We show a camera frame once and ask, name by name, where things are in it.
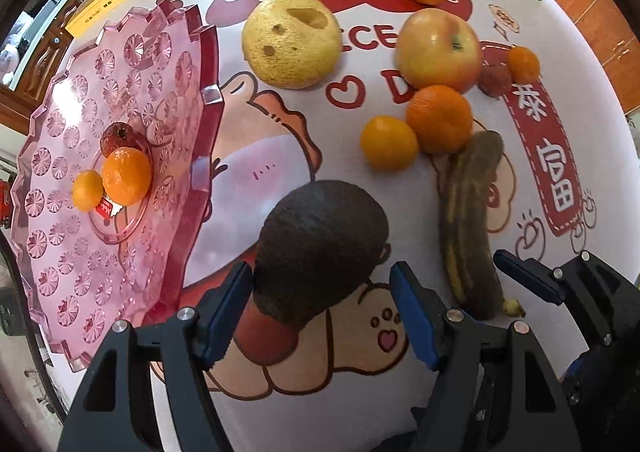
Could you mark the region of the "overripe brown banana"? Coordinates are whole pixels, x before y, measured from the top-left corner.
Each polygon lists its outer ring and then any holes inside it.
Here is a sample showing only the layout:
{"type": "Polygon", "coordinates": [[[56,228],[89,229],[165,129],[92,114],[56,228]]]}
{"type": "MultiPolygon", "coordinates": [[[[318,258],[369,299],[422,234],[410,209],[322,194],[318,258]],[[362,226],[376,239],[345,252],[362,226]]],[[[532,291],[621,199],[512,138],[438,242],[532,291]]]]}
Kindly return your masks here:
{"type": "Polygon", "coordinates": [[[503,296],[487,232],[491,180],[502,153],[499,133],[473,134],[452,158],[439,200],[440,254],[451,293],[463,311],[480,321],[499,314],[526,316],[518,299],[503,296]]]}

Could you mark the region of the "large orange mandarin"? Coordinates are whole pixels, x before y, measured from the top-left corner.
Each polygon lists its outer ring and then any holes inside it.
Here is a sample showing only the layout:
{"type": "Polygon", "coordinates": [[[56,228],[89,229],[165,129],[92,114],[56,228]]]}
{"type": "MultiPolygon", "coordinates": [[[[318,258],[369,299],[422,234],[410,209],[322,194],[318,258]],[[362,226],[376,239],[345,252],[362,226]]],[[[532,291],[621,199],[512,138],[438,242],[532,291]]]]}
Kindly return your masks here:
{"type": "Polygon", "coordinates": [[[449,86],[427,86],[413,94],[406,123],[418,137],[423,152],[447,155],[459,152],[472,137],[469,101],[449,86]]]}

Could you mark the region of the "red lychee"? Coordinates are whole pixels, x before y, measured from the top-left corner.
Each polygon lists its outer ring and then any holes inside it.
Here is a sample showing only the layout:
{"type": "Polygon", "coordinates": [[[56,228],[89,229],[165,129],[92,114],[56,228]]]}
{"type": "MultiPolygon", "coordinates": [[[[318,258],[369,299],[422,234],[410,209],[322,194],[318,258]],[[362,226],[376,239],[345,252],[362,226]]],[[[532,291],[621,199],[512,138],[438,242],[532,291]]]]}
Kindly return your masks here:
{"type": "Polygon", "coordinates": [[[115,149],[133,147],[137,144],[137,133],[128,123],[111,123],[100,138],[101,154],[107,158],[115,149]]]}
{"type": "Polygon", "coordinates": [[[498,98],[507,94],[512,86],[512,76],[508,66],[504,64],[486,65],[480,72],[477,86],[486,95],[498,98]]]}

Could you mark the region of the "small orange mandarin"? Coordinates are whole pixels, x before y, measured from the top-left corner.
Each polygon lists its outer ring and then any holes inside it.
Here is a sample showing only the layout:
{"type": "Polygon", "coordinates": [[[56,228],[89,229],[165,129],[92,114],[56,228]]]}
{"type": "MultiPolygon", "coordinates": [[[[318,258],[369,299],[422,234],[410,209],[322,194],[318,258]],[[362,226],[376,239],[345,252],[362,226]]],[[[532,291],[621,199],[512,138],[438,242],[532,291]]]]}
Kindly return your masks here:
{"type": "Polygon", "coordinates": [[[407,169],[418,157],[420,145],[404,120],[376,116],[362,129],[360,149],[371,168],[393,172],[407,169]]]}

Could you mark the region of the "dark avocado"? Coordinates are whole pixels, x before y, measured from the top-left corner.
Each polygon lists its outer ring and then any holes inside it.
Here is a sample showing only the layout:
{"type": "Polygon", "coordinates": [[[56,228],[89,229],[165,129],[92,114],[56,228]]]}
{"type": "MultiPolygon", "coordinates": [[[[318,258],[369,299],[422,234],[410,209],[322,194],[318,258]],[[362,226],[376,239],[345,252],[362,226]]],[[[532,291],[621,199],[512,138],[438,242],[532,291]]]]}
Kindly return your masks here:
{"type": "Polygon", "coordinates": [[[367,282],[390,253],[382,206],[361,187],[321,180],[283,197],[259,233],[252,287],[261,313],[296,328],[367,282]]]}

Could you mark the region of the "red yellow apple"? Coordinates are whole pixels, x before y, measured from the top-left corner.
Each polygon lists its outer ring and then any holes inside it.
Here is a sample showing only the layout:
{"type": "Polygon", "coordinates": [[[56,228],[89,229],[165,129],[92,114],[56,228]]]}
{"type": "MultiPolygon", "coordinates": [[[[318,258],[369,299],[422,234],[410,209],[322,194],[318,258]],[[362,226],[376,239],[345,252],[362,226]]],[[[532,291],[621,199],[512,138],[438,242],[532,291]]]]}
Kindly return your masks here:
{"type": "Polygon", "coordinates": [[[465,94],[483,65],[480,42],[463,19],[438,8],[411,14],[399,31],[394,64],[414,89],[449,86],[465,94]]]}

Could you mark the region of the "yellow pear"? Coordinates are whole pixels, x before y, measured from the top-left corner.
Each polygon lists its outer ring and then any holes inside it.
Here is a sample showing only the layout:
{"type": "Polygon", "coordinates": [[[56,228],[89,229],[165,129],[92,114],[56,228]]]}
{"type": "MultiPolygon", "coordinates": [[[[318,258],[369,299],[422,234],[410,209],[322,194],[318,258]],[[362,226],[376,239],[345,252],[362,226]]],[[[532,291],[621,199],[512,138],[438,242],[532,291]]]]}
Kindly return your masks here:
{"type": "Polygon", "coordinates": [[[241,44],[254,75],[287,90],[329,77],[343,48],[340,25],[320,0],[259,3],[243,26],[241,44]]]}

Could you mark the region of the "pink plastic fruit bowl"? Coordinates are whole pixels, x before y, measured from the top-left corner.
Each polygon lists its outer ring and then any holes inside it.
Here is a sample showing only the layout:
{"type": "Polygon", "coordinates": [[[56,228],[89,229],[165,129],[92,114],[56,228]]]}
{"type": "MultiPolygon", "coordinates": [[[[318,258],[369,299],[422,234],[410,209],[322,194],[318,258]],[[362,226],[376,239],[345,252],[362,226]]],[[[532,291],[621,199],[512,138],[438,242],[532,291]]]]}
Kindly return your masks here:
{"type": "Polygon", "coordinates": [[[30,120],[11,242],[49,349],[86,368],[117,321],[177,307],[224,111],[196,6],[133,8],[74,53],[30,120]]]}

